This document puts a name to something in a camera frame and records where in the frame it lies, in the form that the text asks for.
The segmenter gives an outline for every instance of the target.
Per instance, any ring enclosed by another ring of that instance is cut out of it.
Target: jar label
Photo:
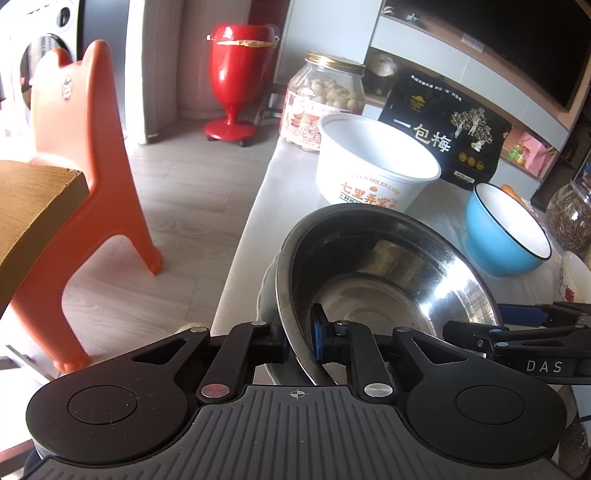
[[[288,91],[281,118],[281,136],[301,147],[320,150],[318,120],[338,112],[353,113],[346,108],[328,106]]]

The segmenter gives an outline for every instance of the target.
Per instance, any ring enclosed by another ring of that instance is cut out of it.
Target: round glass jar
[[[586,179],[571,181],[550,199],[548,230],[565,249],[581,256],[591,243],[591,186]]]
[[[306,65],[287,86],[280,133],[305,150],[320,149],[318,120],[329,113],[361,115],[365,67],[352,60],[308,52]]]

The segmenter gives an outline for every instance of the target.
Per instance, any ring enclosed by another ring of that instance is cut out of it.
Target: white plastic bucket
[[[405,133],[376,120],[333,113],[319,121],[322,135],[316,184],[332,203],[369,203],[404,212],[441,167]]]

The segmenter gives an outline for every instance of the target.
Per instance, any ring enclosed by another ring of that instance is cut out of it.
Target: table
[[[82,172],[0,160],[0,317],[37,257],[87,196]]]
[[[246,222],[212,326],[225,335],[237,323],[256,317],[256,298],[267,267],[291,228],[310,212],[328,205],[316,187],[318,155],[282,138]],[[443,180],[425,187],[406,214],[443,235],[466,255],[464,211],[469,192]],[[491,277],[477,267],[498,303],[552,303],[557,300],[560,254],[519,277]]]

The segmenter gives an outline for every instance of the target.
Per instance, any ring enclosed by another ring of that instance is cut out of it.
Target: television screen
[[[579,87],[591,19],[576,0],[405,0],[483,42],[565,108]]]

